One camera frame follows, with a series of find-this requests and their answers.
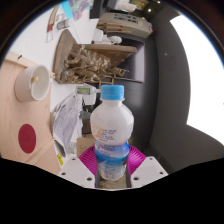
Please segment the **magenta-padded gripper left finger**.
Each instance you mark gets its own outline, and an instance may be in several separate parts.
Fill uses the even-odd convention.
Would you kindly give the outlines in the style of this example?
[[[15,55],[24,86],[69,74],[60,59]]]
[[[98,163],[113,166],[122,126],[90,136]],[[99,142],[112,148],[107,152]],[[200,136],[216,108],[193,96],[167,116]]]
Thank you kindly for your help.
[[[100,177],[95,146],[86,149],[79,157],[71,157],[58,176],[84,188],[96,188],[99,185]]]

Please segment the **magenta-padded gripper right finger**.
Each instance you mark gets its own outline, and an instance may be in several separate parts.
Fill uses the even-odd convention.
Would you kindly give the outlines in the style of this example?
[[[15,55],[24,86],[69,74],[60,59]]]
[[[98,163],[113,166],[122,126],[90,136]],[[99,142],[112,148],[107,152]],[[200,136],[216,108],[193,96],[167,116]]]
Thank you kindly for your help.
[[[126,167],[126,184],[128,188],[140,188],[168,173],[155,157],[146,157],[134,146],[129,146],[129,155]]]

